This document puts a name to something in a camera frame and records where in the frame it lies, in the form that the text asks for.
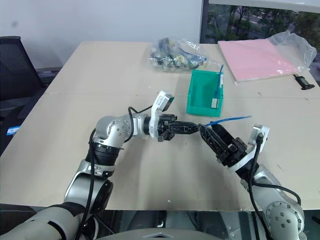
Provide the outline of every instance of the pink paper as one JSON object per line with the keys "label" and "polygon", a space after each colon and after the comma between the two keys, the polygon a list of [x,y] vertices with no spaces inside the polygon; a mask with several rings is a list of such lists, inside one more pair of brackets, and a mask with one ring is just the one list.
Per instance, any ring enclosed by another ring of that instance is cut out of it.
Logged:
{"label": "pink paper", "polygon": [[297,73],[267,39],[218,41],[237,82]]}

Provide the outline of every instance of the green plastic bin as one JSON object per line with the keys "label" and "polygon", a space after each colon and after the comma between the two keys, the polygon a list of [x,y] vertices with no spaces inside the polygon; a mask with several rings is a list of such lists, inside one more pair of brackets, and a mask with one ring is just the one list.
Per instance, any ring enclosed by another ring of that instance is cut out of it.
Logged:
{"label": "green plastic bin", "polygon": [[223,102],[223,73],[193,70],[186,112],[194,115],[220,117]]}

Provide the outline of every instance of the office chair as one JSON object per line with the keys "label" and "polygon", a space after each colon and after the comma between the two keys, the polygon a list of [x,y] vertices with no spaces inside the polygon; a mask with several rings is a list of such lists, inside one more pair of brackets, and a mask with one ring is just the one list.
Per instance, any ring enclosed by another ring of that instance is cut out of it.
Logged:
{"label": "office chair", "polygon": [[0,37],[0,100],[31,97],[22,106],[10,111],[8,116],[1,117],[0,155],[13,138],[7,135],[10,127],[20,126],[38,99],[46,90],[19,36]]}

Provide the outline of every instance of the beige table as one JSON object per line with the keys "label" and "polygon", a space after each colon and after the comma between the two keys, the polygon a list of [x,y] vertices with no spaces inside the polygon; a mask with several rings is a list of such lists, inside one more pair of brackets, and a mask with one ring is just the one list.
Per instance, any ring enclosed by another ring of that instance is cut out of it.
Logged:
{"label": "beige table", "polygon": [[[142,109],[160,90],[175,95],[168,113],[179,120],[212,119],[186,114],[190,74],[155,73],[145,63],[148,46],[94,41],[77,48],[1,156],[1,203],[61,203],[97,121],[122,116],[128,106]],[[224,62],[216,45],[204,47]],[[246,142],[254,123],[270,126],[259,162],[300,194],[304,209],[320,209],[320,88],[301,91],[290,76],[235,86],[228,67],[224,75],[221,117],[252,115],[225,128]],[[239,177],[216,161],[199,134],[164,143],[133,138],[123,148],[108,209],[252,210]]]}

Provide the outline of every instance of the clear plastic bag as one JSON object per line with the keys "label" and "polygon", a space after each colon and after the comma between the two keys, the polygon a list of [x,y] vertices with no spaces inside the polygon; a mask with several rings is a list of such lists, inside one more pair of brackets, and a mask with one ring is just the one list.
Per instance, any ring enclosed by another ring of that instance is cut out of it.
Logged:
{"label": "clear plastic bag", "polygon": [[317,50],[290,31],[266,39],[219,41],[234,82],[298,74],[307,69]]}
{"label": "clear plastic bag", "polygon": [[194,69],[219,71],[221,66],[207,57],[198,44],[168,37],[152,44],[149,62],[154,68],[164,72],[190,72]]}

